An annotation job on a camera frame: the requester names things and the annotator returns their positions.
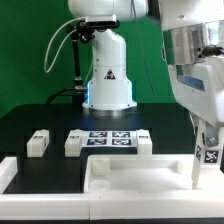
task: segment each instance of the green screen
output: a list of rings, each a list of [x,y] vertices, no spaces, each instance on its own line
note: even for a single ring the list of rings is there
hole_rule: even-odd
[[[50,38],[72,19],[67,0],[0,1],[0,117],[22,104],[42,104],[48,96],[73,86],[71,41],[67,41],[50,74],[43,62]],[[165,62],[161,57],[160,27],[147,17],[139,20],[141,42],[159,103],[174,102]],[[133,81],[139,103],[154,102],[139,47],[135,22],[123,22],[117,31],[127,42],[127,75]],[[66,32],[61,32],[51,51],[52,59]],[[92,61],[91,43],[80,44],[83,79]],[[70,103],[65,98],[55,103]]]

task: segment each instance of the white block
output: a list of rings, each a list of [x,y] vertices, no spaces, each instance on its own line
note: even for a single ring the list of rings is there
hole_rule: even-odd
[[[49,131],[36,131],[27,143],[28,157],[42,157],[49,144]]]
[[[65,156],[79,157],[82,149],[82,130],[71,131],[65,142]]]
[[[139,155],[152,155],[152,140],[147,130],[138,130],[137,149]]]
[[[91,165],[93,175],[105,176],[110,173],[110,158],[108,157],[94,159]]]
[[[15,157],[6,157],[0,164],[0,194],[8,187],[17,173],[17,160]]]

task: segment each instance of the black tabletop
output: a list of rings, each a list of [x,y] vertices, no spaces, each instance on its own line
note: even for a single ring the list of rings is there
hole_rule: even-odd
[[[36,130],[42,129],[50,131],[50,144],[42,158],[28,158],[26,143]],[[85,131],[146,129],[149,130],[152,138],[154,154],[194,152],[195,136],[189,113],[178,104],[139,104],[137,113],[114,118],[85,115],[75,105],[23,105],[16,107],[0,119],[0,162],[6,156],[16,156],[18,159],[18,173],[4,194],[82,193],[85,163],[90,153],[85,151],[80,158],[65,158],[64,155],[65,141],[69,132],[75,129]],[[118,150],[114,153],[127,152]],[[136,150],[130,150],[130,153],[136,153]],[[44,223],[86,222],[46,221]],[[91,223],[101,222],[116,224],[121,223],[121,220],[91,221]],[[122,223],[199,224],[224,223],[224,220],[122,220]]]

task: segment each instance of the warning label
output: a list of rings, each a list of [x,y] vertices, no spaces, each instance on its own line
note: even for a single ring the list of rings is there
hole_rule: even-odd
[[[112,70],[110,69],[107,73],[107,75],[105,76],[104,79],[112,79],[112,80],[115,80],[115,76],[114,76],[114,73],[112,72]]]

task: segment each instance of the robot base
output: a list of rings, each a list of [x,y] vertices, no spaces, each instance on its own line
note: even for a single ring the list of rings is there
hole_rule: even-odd
[[[137,106],[129,107],[121,110],[99,110],[90,107],[83,107],[84,114],[91,114],[102,117],[117,117],[137,112]]]

